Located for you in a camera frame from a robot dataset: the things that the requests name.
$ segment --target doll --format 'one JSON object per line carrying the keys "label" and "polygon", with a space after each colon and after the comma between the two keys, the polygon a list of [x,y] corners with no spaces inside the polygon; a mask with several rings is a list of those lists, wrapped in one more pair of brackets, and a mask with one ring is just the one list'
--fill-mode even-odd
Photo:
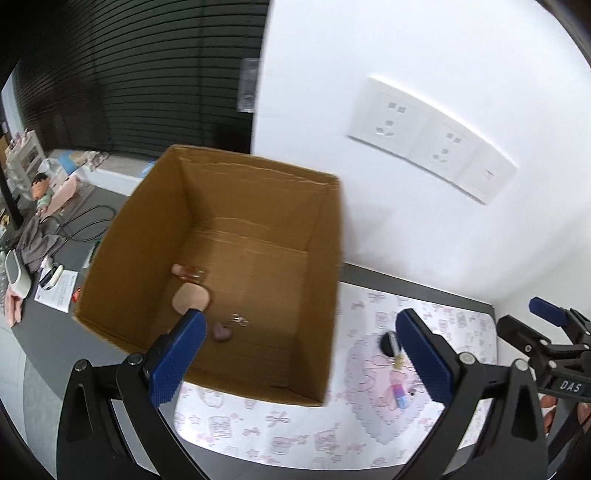
{"label": "doll", "polygon": [[408,375],[393,369],[390,372],[390,385],[384,392],[384,395],[378,399],[378,407],[389,407],[390,410],[408,408],[409,402],[403,383]]}
{"label": "doll", "polygon": [[51,203],[51,193],[49,192],[49,177],[44,173],[38,173],[31,182],[31,195],[37,201],[37,211],[45,212]]}

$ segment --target wall socket panel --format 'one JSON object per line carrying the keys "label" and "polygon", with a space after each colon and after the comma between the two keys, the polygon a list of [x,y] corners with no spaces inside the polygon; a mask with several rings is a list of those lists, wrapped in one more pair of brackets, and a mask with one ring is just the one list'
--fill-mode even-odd
{"label": "wall socket panel", "polygon": [[363,88],[349,135],[406,158],[483,203],[517,172],[468,127],[377,76]]}

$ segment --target gray table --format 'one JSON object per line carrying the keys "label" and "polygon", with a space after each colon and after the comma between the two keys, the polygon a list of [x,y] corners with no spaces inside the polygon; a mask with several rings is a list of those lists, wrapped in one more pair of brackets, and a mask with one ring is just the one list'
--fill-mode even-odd
{"label": "gray table", "polygon": [[[118,210],[123,203],[125,203],[125,200],[126,197],[116,193],[102,189],[95,189],[79,211],[81,212],[94,205],[110,205]],[[70,231],[73,232],[77,228],[80,228],[84,224],[93,220],[104,218],[105,215],[106,213],[104,210],[96,209],[85,216],[85,218],[73,222]],[[81,236],[92,236],[95,233],[100,232],[103,226],[104,224],[99,224],[96,227],[86,229]],[[68,242],[58,253],[56,260],[61,262],[66,269],[80,270],[91,247],[92,242],[87,244]],[[37,281],[38,274],[35,276],[33,291],[37,288]],[[352,265],[345,265],[343,268],[342,281],[420,300],[485,312],[494,316],[494,311],[490,305],[451,295],[432,288],[423,287],[387,275],[378,274]],[[78,285],[82,282],[83,278],[79,278],[77,281]],[[94,333],[78,324],[72,318],[71,314],[51,309],[37,303],[31,298],[25,301],[22,322],[15,325],[13,331],[21,344],[22,349],[26,353],[27,358],[39,372],[42,379],[60,399],[63,399],[64,397],[68,379],[70,378],[70,372],[72,371],[74,363],[78,359],[86,358],[93,365],[100,366],[120,363],[126,357],[125,352],[102,340]],[[171,402],[161,405],[160,407],[164,418],[171,426],[173,424],[176,400],[177,397],[175,396]],[[122,430],[134,453],[134,457],[140,465],[153,470],[153,466],[135,435],[131,422],[126,415],[121,402],[115,402],[115,410],[119,421],[121,422]],[[285,480],[353,480],[359,478],[368,480],[387,480],[392,479],[400,470],[399,466],[365,470],[363,472],[312,471],[278,468],[247,462],[245,460],[221,455],[220,453],[211,452],[188,443],[183,439],[181,439],[181,442],[189,454],[191,454],[212,480],[227,478],[234,478],[236,480],[258,480],[266,477]],[[455,466],[456,468],[461,465],[467,458],[469,451],[469,448],[458,451],[451,466]]]}

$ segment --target white wall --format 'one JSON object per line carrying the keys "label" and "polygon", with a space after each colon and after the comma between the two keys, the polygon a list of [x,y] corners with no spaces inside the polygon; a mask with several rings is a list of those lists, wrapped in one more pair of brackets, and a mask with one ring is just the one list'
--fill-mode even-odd
{"label": "white wall", "polygon": [[[274,0],[253,153],[337,174],[345,260],[494,302],[579,245],[591,212],[591,70],[535,0]],[[519,172],[483,206],[346,136],[383,75],[480,133]]]}
{"label": "white wall", "polygon": [[22,124],[22,118],[18,110],[17,99],[14,95],[12,73],[2,88],[2,105],[4,106],[4,114],[6,115],[6,122],[8,123],[10,134],[13,137],[16,133],[22,134],[25,131],[25,127]]}

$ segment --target white paper sheet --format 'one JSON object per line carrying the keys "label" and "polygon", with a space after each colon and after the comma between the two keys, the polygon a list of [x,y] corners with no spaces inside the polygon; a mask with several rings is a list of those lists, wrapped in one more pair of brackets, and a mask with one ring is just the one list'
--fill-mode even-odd
{"label": "white paper sheet", "polygon": [[[354,470],[406,463],[443,409],[431,401],[406,355],[397,368],[379,351],[379,337],[407,308],[456,351],[496,363],[489,315],[341,283],[325,406],[273,404],[185,382],[174,415],[178,434],[267,465]],[[394,384],[402,386],[405,400],[388,397]],[[489,400],[480,402],[461,447],[476,442],[488,408]]]}
{"label": "white paper sheet", "polygon": [[[44,268],[41,272],[41,277],[39,278],[43,278],[47,272],[49,272],[49,268]],[[51,307],[52,309],[68,313],[77,277],[78,272],[64,270],[53,288],[43,290],[40,286],[37,286],[35,300],[43,305]]]}

